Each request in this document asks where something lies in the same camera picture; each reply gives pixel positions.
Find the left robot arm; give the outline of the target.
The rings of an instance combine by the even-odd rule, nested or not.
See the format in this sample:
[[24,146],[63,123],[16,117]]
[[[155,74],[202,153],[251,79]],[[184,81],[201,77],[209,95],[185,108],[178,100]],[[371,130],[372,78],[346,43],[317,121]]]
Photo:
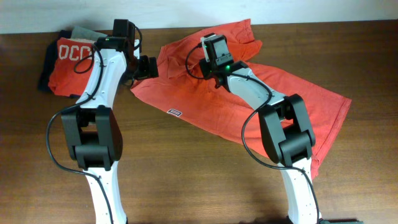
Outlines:
[[85,90],[75,105],[60,113],[70,157],[90,187],[96,223],[128,222],[118,184],[123,137],[113,113],[114,99],[120,83],[159,76],[156,59],[140,54],[138,33],[133,22],[114,20],[111,36],[98,38],[92,46]]

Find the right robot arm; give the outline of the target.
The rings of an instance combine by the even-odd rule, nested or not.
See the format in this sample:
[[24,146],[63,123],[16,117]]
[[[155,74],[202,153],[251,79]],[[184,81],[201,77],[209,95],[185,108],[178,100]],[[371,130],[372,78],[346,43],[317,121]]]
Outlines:
[[209,34],[200,39],[205,57],[200,60],[204,79],[215,79],[216,87],[243,99],[258,116],[262,145],[281,172],[289,204],[291,223],[320,223],[321,214],[311,180],[315,133],[298,94],[287,96],[261,81],[249,66],[234,61],[224,35]]

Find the salmon red t-shirt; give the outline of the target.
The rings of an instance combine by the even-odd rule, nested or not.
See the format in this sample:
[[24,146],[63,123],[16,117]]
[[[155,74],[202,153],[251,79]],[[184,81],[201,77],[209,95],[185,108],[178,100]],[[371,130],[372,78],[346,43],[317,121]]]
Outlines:
[[159,76],[139,81],[131,88],[132,93],[209,133],[241,143],[241,128],[252,108],[224,88],[215,88],[213,79],[201,79],[198,62],[204,53],[194,47],[200,37],[210,33],[225,35],[234,60],[248,64],[265,84],[286,95],[296,93],[303,98],[316,137],[311,166],[312,177],[316,177],[348,114],[351,99],[280,68],[251,63],[262,41],[255,39],[250,19],[203,29],[162,46],[157,58]]

